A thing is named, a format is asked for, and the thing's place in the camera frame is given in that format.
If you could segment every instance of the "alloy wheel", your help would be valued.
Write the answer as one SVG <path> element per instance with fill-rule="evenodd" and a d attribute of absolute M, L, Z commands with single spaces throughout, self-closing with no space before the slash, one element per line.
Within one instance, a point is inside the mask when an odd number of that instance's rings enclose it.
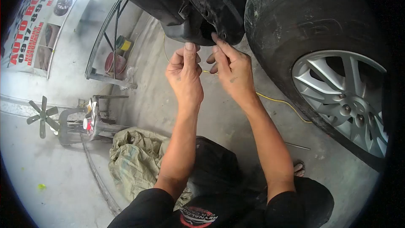
<path fill-rule="evenodd" d="M 307 54 L 294 64 L 292 78 L 306 102 L 363 150 L 384 157 L 382 76 L 386 69 L 363 55 L 343 50 Z"/>

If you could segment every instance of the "banner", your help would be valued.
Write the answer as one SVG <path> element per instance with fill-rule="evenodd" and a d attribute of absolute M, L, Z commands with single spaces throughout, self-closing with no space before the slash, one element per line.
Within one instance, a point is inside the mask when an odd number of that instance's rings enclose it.
<path fill-rule="evenodd" d="M 2 68 L 47 76 L 62 25 L 76 0 L 22 0 L 2 44 Z"/>

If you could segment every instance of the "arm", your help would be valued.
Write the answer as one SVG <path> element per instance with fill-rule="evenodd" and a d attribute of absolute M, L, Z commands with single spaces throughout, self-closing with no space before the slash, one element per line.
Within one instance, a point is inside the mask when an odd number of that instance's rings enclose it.
<path fill-rule="evenodd" d="M 223 88 L 245 112 L 256 141 L 259 160 L 265 173 L 267 201 L 274 196 L 295 191 L 294 167 L 286 145 L 273 121 L 256 95 L 253 85 L 251 59 L 213 34 L 217 43 L 208 63 L 216 64 L 211 73 L 218 71 Z"/>
<path fill-rule="evenodd" d="M 197 116 L 204 93 L 197 64 L 197 47 L 186 43 L 170 59 L 166 69 L 178 100 L 179 109 L 169 146 L 163 156 L 158 181 L 154 188 L 168 192 L 176 201 L 183 192 L 194 166 Z"/>

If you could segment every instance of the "red logo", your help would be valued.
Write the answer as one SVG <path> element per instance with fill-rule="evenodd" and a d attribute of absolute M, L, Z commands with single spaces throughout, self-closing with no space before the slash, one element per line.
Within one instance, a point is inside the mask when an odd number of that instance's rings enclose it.
<path fill-rule="evenodd" d="M 204 228 L 213 223 L 218 216 L 205 209 L 183 206 L 180 208 L 180 222 L 190 228 Z"/>

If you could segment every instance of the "black plastic bumper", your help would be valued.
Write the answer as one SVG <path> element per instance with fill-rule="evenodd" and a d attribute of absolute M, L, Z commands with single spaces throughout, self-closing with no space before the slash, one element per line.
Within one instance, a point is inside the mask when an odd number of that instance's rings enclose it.
<path fill-rule="evenodd" d="M 245 29 L 246 0 L 130 0 L 157 18 L 166 36 L 212 46 L 211 32 L 235 45 Z"/>

